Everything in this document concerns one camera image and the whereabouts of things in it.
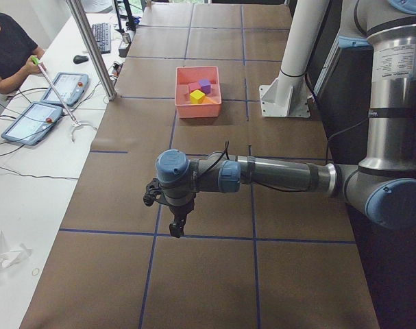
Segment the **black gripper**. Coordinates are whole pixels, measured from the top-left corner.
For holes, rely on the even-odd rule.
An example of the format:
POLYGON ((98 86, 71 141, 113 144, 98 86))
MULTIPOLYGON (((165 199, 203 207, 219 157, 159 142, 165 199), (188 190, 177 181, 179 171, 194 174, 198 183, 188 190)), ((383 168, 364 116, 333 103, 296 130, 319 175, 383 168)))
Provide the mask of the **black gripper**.
POLYGON ((165 199, 174 216, 174 222, 169 224, 170 235, 175 238, 180 238, 184 235, 184 226, 186 225, 187 215, 194 210, 195 195, 186 195, 181 198, 165 196, 165 199))

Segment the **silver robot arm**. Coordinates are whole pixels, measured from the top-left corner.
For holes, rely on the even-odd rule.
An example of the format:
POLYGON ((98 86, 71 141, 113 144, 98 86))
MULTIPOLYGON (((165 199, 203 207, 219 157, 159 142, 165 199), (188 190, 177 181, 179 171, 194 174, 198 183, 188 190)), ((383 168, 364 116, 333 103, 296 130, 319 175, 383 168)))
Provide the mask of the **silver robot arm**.
POLYGON ((144 204, 172 213, 171 236, 184 236, 188 214, 201 224, 192 239, 321 242, 345 223, 346 202, 388 229, 416 224, 412 157, 416 95, 416 9, 399 1, 344 1, 339 45, 367 55, 356 82, 332 84, 351 102, 336 113, 347 156, 307 107, 306 65, 326 1, 299 1, 288 29, 253 24, 255 5, 194 5, 188 47, 177 69, 175 106, 187 136, 156 161, 144 204))

